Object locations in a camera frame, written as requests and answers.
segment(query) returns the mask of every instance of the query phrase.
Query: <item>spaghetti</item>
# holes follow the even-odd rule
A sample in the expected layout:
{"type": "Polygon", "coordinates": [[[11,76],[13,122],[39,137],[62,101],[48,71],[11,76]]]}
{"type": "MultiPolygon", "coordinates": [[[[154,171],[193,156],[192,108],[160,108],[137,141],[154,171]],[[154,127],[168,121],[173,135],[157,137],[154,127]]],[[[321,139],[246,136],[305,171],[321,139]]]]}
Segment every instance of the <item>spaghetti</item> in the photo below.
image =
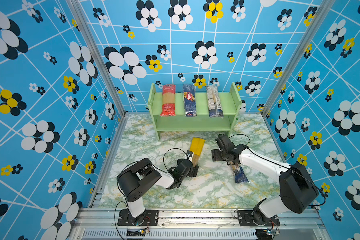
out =
{"type": "Polygon", "coordinates": [[[175,116],[175,91],[174,84],[165,84],[163,86],[163,106],[160,116],[175,116]]]}

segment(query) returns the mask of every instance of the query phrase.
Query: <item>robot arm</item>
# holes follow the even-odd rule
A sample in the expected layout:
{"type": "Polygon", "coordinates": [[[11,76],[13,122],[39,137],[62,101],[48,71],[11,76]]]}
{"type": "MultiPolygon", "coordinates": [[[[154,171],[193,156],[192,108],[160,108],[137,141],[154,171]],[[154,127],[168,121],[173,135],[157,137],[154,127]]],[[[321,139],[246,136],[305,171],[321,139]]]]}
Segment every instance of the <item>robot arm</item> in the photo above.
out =
{"type": "Polygon", "coordinates": [[[273,160],[239,144],[235,146],[228,136],[220,134],[216,139],[219,149],[212,150],[213,161],[232,161],[264,173],[280,185],[280,195],[263,199],[253,208],[254,222],[263,225],[274,215],[303,210],[319,195],[311,176],[299,163],[293,165],[273,160]]]}
{"type": "Polygon", "coordinates": [[[180,187],[183,179],[193,170],[192,161],[179,159],[176,167],[171,167],[168,172],[156,168],[148,158],[144,158],[117,176],[117,182],[127,201],[128,209],[138,226],[145,217],[145,207],[142,196],[153,185],[166,189],[180,187]]]}

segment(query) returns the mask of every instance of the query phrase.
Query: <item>clear pasta package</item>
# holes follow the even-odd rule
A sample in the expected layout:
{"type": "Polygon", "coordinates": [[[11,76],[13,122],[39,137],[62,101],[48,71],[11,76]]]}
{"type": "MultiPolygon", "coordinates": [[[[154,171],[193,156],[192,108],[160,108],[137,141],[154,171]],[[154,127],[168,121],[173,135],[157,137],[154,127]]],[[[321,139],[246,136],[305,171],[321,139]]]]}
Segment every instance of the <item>clear pasta package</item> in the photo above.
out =
{"type": "Polygon", "coordinates": [[[165,84],[163,86],[163,106],[160,116],[175,116],[175,92],[174,84],[165,84]]]}
{"type": "Polygon", "coordinates": [[[195,85],[184,84],[183,95],[184,95],[185,116],[195,117],[196,116],[195,85]]]}
{"type": "Polygon", "coordinates": [[[216,86],[206,86],[206,97],[208,99],[209,117],[224,117],[223,108],[221,107],[219,93],[216,86]]]}

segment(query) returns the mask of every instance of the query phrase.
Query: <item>barilla pasta package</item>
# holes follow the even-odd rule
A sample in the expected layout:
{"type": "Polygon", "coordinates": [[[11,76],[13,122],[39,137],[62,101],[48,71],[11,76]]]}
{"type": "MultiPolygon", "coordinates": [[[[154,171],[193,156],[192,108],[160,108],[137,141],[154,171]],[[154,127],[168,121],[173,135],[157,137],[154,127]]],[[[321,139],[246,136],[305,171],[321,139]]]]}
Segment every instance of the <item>barilla pasta package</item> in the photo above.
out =
{"type": "Polygon", "coordinates": [[[184,95],[185,115],[187,117],[195,117],[196,116],[195,85],[184,84],[183,95],[184,95]]]}

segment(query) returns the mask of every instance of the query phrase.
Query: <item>marble table surface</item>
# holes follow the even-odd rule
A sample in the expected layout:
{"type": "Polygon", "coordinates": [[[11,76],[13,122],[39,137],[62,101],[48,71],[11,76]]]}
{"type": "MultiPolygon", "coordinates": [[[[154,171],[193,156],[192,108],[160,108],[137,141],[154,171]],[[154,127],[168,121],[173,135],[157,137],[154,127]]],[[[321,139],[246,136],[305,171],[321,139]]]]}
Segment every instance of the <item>marble table surface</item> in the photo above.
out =
{"type": "MultiPolygon", "coordinates": [[[[226,162],[213,162],[211,150],[218,148],[215,138],[219,133],[163,132],[158,141],[149,114],[130,114],[99,207],[114,208],[124,200],[117,189],[116,177],[127,164],[147,157],[165,170],[164,153],[174,147],[187,151],[193,137],[205,139],[197,177],[186,177],[178,189],[153,186],[143,196],[146,208],[253,208],[260,200],[280,194],[279,185],[257,170],[242,166],[249,182],[236,184],[226,162]]],[[[281,161],[260,114],[240,115],[233,131],[238,133],[251,138],[249,146],[255,151],[281,161]]],[[[240,135],[231,140],[235,144],[247,143],[247,138],[240,135]]],[[[165,155],[165,163],[170,168],[183,157],[182,151],[174,149],[165,155]]]]}

